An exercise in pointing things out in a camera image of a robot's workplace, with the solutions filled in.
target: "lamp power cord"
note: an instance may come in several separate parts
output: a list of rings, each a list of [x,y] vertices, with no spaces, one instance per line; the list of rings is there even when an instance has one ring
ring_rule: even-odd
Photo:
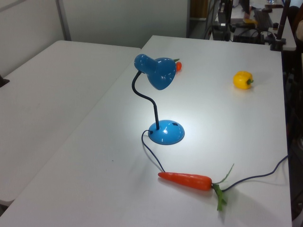
[[[142,144],[150,151],[150,153],[154,156],[154,158],[157,160],[161,170],[163,172],[165,172],[161,162],[159,161],[159,159],[157,158],[157,156],[153,153],[153,151],[145,144],[144,140],[143,140],[143,136],[144,134],[149,131],[149,130],[145,130],[143,133],[142,133],[142,136],[141,136],[141,141],[142,141]],[[226,192],[227,190],[231,189],[232,187],[236,186],[237,184],[239,183],[242,183],[243,181],[246,181],[246,180],[249,180],[249,179],[253,179],[253,178],[258,178],[258,177],[264,177],[264,176],[269,176],[269,175],[272,175],[279,167],[279,165],[285,160],[288,158],[288,155],[286,155],[283,159],[281,159],[278,164],[276,165],[276,167],[274,168],[274,170],[268,174],[264,174],[264,175],[256,175],[256,176],[250,176],[250,177],[247,177],[247,178],[244,178],[244,179],[241,179],[237,182],[235,182],[234,184],[232,184],[231,186],[229,186],[228,188],[226,189],[223,189],[222,192]]]

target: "white folding table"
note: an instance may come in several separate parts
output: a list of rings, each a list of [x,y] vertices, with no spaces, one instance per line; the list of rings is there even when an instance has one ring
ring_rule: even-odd
[[[144,136],[166,171],[217,182],[234,163],[224,189],[271,172],[287,155],[280,53],[261,45],[162,36],[153,36],[140,53],[183,64],[165,90],[154,89],[144,74],[136,83],[157,103],[160,120],[185,129],[183,140],[170,146]],[[234,87],[240,70],[253,74],[251,89]],[[287,160],[273,175],[225,192],[223,212],[216,210],[213,191],[159,179],[141,143],[154,115],[152,104],[131,89],[136,72],[130,63],[0,217],[0,226],[291,227]]]

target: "blue desk lamp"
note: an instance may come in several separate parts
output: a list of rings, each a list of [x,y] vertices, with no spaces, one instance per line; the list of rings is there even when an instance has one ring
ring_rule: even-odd
[[[157,90],[165,89],[175,77],[176,63],[170,58],[152,59],[145,54],[139,54],[134,60],[134,65],[138,69],[138,73],[133,79],[133,91],[138,96],[151,101],[155,112],[156,122],[150,126],[148,136],[158,144],[170,145],[178,143],[185,134],[183,127],[172,120],[159,121],[156,103],[151,98],[139,93],[134,86],[140,74],[144,73],[154,88]]]

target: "lamp base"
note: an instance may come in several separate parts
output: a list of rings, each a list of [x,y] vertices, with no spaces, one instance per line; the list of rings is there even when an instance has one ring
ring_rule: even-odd
[[[156,123],[154,123],[149,128],[148,136],[155,143],[171,145],[180,142],[184,137],[183,127],[175,121],[159,121],[159,127],[160,129],[157,130]]]

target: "white wall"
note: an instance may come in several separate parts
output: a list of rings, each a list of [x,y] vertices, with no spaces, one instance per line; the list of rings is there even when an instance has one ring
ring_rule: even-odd
[[[189,0],[60,0],[71,40],[142,48],[152,35],[186,37]]]
[[[5,77],[58,40],[64,37],[55,0],[26,0],[1,10],[0,75]]]

